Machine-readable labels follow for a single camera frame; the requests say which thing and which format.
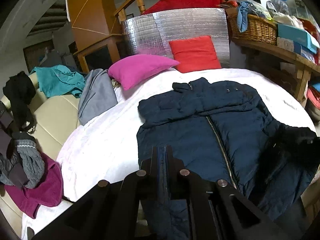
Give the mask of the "grey knit sweater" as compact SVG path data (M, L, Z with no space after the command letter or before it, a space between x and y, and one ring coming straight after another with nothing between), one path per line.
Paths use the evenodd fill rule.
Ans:
M23 170L28 178L25 187L34 189L39 184L45 171L45 163L37 149L36 139L27 132L12 134L17 153L22 159Z

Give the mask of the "orange wooden cabinet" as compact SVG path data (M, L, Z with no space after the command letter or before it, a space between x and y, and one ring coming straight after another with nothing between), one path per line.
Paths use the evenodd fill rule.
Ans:
M123 41L114 0L66 0L71 29L83 72L89 72L85 57L107 48L112 63L120 60L117 44Z

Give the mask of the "blue cloth in basket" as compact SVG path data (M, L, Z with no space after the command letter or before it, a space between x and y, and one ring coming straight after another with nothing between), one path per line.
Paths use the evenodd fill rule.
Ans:
M247 30L248 27L248 14L252 11L252 3L250 2L240 2L238 6L237 15L237 27L240 33Z

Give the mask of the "wicker basket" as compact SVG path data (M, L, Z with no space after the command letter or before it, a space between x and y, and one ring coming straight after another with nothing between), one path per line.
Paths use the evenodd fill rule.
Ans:
M231 25L232 38L264 42L271 45L277 44L277 25L262 17L248 15L247 30L241 33L237 25L237 16L230 15L227 17Z

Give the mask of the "teal garment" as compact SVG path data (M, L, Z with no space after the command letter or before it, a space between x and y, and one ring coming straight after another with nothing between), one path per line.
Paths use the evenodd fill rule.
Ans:
M72 94L80 98L85 87L85 78L79 72L72 71L64 65L53 67L35 67L31 74L36 73L39 89L47 98Z

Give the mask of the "navy blue puffer jacket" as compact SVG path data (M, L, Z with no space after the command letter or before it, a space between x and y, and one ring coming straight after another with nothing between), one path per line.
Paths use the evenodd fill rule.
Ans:
M144 204L151 233L158 239L188 239L186 203L170 200L166 147L202 179L226 180L275 220L303 192L258 192L257 167L262 146L259 127L277 121L257 90L234 81L209 83L200 78L174 83L172 90L140 101L144 124L137 133L138 159L157 148L159 192L156 204Z

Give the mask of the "white bed cover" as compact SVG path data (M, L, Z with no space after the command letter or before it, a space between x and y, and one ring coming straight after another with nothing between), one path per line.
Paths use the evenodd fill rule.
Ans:
M118 104L78 127L55 155L62 166L66 200L56 207L42 206L36 218L22 217L23 239L27 230L39 232L83 196L99 179L116 182L138 166L137 132L143 123L138 103L153 95L171 90L172 83L204 77L209 82L236 81L256 88L272 115L287 125L313 128L311 119L299 103L280 86L263 75L245 69L202 70L182 74L166 70L142 82L136 88L115 90Z

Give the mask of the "silver foil insulation panel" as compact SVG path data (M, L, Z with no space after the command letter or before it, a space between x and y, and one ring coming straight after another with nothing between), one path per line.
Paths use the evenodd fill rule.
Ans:
M230 66L229 35L224 9L160 11L125 20L122 27L131 54L152 54L172 59L170 41L209 35L221 66Z

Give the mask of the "wooden shelf table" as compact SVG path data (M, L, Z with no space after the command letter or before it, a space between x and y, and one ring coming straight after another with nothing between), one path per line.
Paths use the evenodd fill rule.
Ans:
M259 50L264 53L276 56L291 64L294 64L297 67L296 76L298 79L294 98L301 105L303 104L304 92L307 87L307 83L310 81L311 73L319 73L319 65L312 63L311 61L294 52L279 48L278 46L274 46L268 43L249 41L238 38L232 38L232 41L239 46Z

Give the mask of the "dark grey puffer jacket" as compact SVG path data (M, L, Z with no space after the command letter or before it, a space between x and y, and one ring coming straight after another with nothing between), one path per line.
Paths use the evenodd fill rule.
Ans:
M15 147L12 133L17 127L6 106L1 102L1 183L18 188L24 187L29 181Z

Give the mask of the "magenta pillow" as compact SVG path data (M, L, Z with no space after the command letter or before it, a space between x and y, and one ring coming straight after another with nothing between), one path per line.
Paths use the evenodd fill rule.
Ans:
M123 58L108 69L108 75L129 90L142 81L180 63L164 56L138 54Z

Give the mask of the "cream leather sofa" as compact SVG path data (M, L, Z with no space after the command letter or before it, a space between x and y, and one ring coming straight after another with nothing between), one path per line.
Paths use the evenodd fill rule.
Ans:
M56 160L68 137L80 125L79 99L72 94L46 98L39 89L36 73L30 74L29 78L36 89L36 95L29 105L36 121L32 136L37 140L40 150ZM6 193L4 186L1 186L1 211L14 232L25 239L27 231L22 225L23 213Z

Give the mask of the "red pillow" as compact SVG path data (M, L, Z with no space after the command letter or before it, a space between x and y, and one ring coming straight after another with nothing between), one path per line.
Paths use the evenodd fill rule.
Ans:
M221 69L212 38L209 35L169 41L174 60L181 73Z

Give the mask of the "magenta fleece garment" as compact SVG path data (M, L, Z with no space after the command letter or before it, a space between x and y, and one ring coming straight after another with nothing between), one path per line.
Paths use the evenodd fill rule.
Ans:
M16 206L30 218L36 218L41 205L55 207L60 204L63 194L63 178L60 165L44 153L40 153L44 164L44 175L37 187L19 189L5 185L4 189Z

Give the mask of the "grey garment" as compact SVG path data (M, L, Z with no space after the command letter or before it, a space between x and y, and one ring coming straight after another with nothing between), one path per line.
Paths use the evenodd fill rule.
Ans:
M118 103L107 70L91 70L85 81L78 105L78 119L82 126Z

